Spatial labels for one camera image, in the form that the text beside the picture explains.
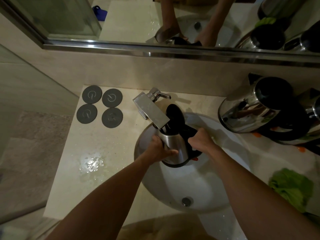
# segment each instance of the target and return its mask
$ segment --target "blue object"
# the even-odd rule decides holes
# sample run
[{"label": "blue object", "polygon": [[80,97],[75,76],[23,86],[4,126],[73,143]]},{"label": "blue object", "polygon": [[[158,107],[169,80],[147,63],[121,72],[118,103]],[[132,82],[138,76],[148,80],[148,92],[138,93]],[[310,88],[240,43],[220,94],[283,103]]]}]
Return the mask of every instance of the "blue object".
[{"label": "blue object", "polygon": [[96,15],[98,21],[106,20],[106,16],[108,13],[106,10],[101,9],[99,6],[92,7],[92,10],[93,10],[94,14]]}]

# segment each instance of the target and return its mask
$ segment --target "gray coaster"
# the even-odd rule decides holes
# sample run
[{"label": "gray coaster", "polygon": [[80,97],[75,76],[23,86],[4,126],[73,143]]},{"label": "gray coaster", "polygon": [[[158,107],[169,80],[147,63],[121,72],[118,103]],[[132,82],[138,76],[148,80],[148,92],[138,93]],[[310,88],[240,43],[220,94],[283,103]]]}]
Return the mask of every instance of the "gray coaster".
[{"label": "gray coaster", "polygon": [[102,103],[108,108],[118,106],[122,101],[122,93],[115,88],[107,90],[102,96]]},{"label": "gray coaster", "polygon": [[82,93],[82,99],[87,104],[95,104],[101,99],[102,90],[96,85],[87,87]]},{"label": "gray coaster", "polygon": [[77,111],[77,119],[82,124],[89,124],[97,117],[97,108],[93,104],[84,104]]},{"label": "gray coaster", "polygon": [[115,128],[121,124],[123,114],[118,108],[109,108],[102,114],[102,123],[108,128]]}]

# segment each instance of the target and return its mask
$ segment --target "white sink basin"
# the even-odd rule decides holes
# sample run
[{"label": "white sink basin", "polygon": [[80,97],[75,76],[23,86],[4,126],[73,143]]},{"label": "white sink basin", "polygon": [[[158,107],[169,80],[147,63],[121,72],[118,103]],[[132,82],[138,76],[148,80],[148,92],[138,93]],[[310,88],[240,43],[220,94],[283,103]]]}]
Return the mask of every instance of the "white sink basin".
[{"label": "white sink basin", "polygon": [[[210,20],[210,16],[186,15],[177,18],[182,34],[188,37],[190,43],[195,42],[195,38],[206,27]],[[201,28],[196,30],[195,23],[199,22]],[[221,27],[216,46],[217,47],[234,47],[241,38],[240,29],[228,20],[225,20]]]},{"label": "white sink basin", "polygon": [[[185,113],[186,124],[207,129],[226,153],[247,170],[249,161],[246,149],[235,134],[219,122],[194,113]],[[143,153],[156,129],[147,127],[140,135],[134,157]],[[214,172],[208,157],[201,154],[198,161],[190,160],[180,168],[170,168],[162,162],[150,166],[142,183],[146,189],[164,204],[180,211],[207,213],[227,206],[229,201],[221,179]],[[192,204],[182,204],[189,198]]]}]

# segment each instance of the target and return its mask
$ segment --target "green cloth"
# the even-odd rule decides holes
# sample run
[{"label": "green cloth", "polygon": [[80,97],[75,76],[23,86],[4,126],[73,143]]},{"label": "green cloth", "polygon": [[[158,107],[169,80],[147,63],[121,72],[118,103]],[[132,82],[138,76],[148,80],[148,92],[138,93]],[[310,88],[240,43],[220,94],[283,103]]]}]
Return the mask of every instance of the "green cloth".
[{"label": "green cloth", "polygon": [[269,186],[301,213],[313,194],[313,182],[293,170],[283,168],[269,179]]},{"label": "green cloth", "polygon": [[264,17],[263,19],[258,21],[254,27],[256,28],[264,24],[274,24],[275,21],[276,19],[274,17]]}]

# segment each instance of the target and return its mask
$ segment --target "orange object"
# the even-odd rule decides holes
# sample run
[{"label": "orange object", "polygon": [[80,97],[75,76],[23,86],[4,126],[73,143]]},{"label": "orange object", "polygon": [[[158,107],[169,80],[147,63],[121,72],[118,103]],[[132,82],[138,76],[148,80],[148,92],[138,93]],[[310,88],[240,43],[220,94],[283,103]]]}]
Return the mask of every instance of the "orange object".
[{"label": "orange object", "polygon": [[262,135],[260,134],[260,133],[258,133],[258,132],[254,132],[254,133],[252,133],[255,137],[258,137],[258,138],[260,138],[260,137],[262,137]]},{"label": "orange object", "polygon": [[299,152],[306,152],[306,149],[302,146],[298,146]]}]

